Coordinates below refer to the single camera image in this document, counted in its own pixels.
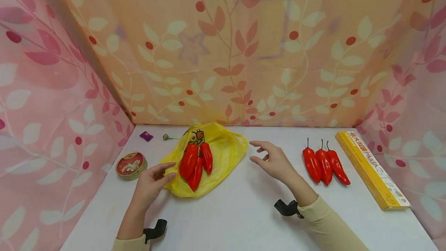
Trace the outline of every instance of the yellow box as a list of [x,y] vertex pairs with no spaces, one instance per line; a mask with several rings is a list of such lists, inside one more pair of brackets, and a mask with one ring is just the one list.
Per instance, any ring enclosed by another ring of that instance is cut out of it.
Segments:
[[339,132],[336,139],[381,210],[405,210],[411,207],[358,134],[353,131]]

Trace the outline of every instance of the red pepper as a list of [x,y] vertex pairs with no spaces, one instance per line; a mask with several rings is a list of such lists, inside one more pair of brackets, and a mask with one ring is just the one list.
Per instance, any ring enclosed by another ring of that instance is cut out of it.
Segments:
[[180,163],[180,176],[188,180],[194,172],[198,157],[198,146],[194,143],[189,144],[186,147],[186,151],[183,154],[183,158]]
[[322,147],[316,151],[316,159],[322,166],[322,181],[326,186],[328,186],[333,178],[333,170],[331,169],[328,154],[322,149],[323,147],[324,140],[322,140]]
[[308,141],[309,139],[307,138],[307,148],[302,151],[302,155],[304,156],[304,163],[309,177],[314,183],[318,184],[321,181],[322,170],[316,160],[316,156],[314,156],[314,151],[308,146]]
[[200,157],[203,158],[204,170],[210,175],[212,172],[212,152],[208,143],[200,143]]
[[201,175],[203,174],[203,158],[198,157],[193,174],[188,180],[189,187],[195,192],[200,185]]
[[341,161],[339,160],[338,154],[334,150],[330,150],[328,148],[328,141],[327,141],[327,155],[328,160],[330,161],[331,168],[334,171],[334,175],[338,178],[338,180],[345,185],[350,185],[350,180],[348,179],[347,175],[344,172],[344,169],[342,168]]

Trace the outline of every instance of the black mount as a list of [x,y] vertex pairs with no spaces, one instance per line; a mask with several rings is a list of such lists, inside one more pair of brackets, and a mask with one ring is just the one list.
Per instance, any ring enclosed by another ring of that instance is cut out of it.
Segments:
[[161,237],[165,233],[166,227],[167,221],[165,221],[164,219],[158,219],[154,229],[144,229],[143,233],[146,235],[146,244],[147,242],[149,242],[150,239],[157,239],[158,237]]
[[286,205],[281,199],[279,199],[275,204],[274,207],[280,212],[283,216],[293,216],[297,215],[299,219],[303,219],[304,216],[299,212],[297,209],[297,202],[291,201],[288,205]]

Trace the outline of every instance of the purple wrapper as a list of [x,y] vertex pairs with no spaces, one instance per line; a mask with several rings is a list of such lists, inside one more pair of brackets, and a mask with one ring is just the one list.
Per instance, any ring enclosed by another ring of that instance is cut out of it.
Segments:
[[143,138],[144,140],[146,140],[146,142],[149,142],[151,139],[153,139],[153,136],[149,133],[147,133],[146,131],[142,132],[140,134],[140,137]]

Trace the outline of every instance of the white tabletop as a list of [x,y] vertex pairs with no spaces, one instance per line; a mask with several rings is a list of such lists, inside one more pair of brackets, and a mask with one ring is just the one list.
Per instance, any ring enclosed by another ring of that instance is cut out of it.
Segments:
[[[162,135],[182,136],[187,127],[138,125],[121,155],[139,151],[149,167],[172,151],[177,140],[164,142]],[[379,209],[372,195],[335,140],[347,128],[229,127],[248,140],[268,140],[280,146],[314,190],[344,219],[370,251],[436,251],[432,240],[412,211]],[[150,142],[139,137],[143,131],[155,136]],[[302,163],[302,149],[309,137],[313,149],[321,139],[329,140],[337,151],[351,186],[343,187],[333,178],[329,187],[315,186]],[[153,251],[227,250],[319,250],[300,226],[297,217],[283,217],[274,208],[282,199],[293,200],[287,188],[261,171],[249,160],[248,151],[212,192],[199,199],[181,199],[163,190],[146,215],[146,227],[153,228],[159,218],[168,222],[165,235],[152,242]],[[122,181],[109,171],[91,203],[61,251],[109,251],[133,195],[136,181]]]

